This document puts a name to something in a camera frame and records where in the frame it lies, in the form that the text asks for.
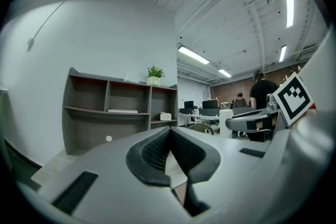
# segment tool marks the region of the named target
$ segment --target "hanging cord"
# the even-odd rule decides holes
[[[28,45],[28,48],[27,48],[27,51],[30,51],[32,45],[34,44],[34,41],[35,41],[35,38],[37,36],[37,34],[40,32],[40,30],[42,29],[43,25],[47,22],[47,20],[55,13],[56,10],[58,10],[58,8],[63,5],[63,3],[67,1],[67,0],[63,0],[63,2],[61,4],[58,5],[57,8],[55,8],[55,10],[50,13],[50,15],[44,20],[44,22],[41,24],[41,26],[38,28],[38,30],[36,31],[35,35],[33,38],[30,38],[27,42],[27,45]]]

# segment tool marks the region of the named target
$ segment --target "black monitor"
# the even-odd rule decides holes
[[[202,102],[202,107],[204,109],[218,109],[218,100],[208,100]]]
[[[194,101],[186,101],[184,102],[185,109],[193,109],[194,108]]]

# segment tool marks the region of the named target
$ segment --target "brick wall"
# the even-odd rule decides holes
[[[292,71],[298,72],[298,65],[294,65],[291,67],[285,67],[270,73],[266,73],[266,77],[268,80],[275,82],[277,85],[283,84],[283,79],[286,79],[286,75],[289,78],[292,74]],[[254,84],[253,78],[239,80],[227,84],[222,84],[219,86],[211,87],[211,98],[218,98],[219,102],[229,102],[237,98],[238,93],[242,93],[243,97],[246,99],[246,102],[250,101],[250,90],[252,85]]]

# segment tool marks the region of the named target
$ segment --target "chair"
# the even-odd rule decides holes
[[[209,130],[209,132],[212,135],[214,135],[214,130],[209,125],[206,125],[203,123],[196,123],[196,124],[191,125],[190,130],[194,130],[194,131],[201,132],[201,133],[205,133],[206,130]]]

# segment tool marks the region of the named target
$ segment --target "black rubber pad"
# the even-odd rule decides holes
[[[247,121],[246,127],[248,130],[256,130],[257,129],[257,123],[255,121]]]
[[[67,214],[72,214],[77,205],[88,192],[98,175],[83,172],[79,177],[53,202],[53,205]]]
[[[256,150],[251,150],[250,148],[242,148],[239,152],[245,153],[247,155],[255,156],[258,158],[262,158],[266,152],[263,151],[256,151]]]

